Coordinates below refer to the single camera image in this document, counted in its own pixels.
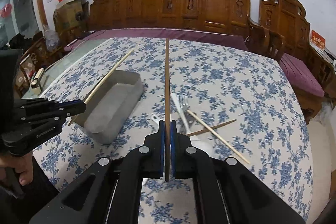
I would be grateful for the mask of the left hand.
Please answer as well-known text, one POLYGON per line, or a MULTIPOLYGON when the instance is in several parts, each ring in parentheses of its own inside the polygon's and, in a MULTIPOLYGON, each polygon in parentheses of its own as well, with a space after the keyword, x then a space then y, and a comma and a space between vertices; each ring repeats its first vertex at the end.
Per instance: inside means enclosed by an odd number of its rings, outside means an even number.
POLYGON ((10 154, 1 153, 1 180, 6 178, 5 168, 13 168, 19 174, 19 182, 25 186, 33 180, 33 152, 23 157, 13 157, 10 154))

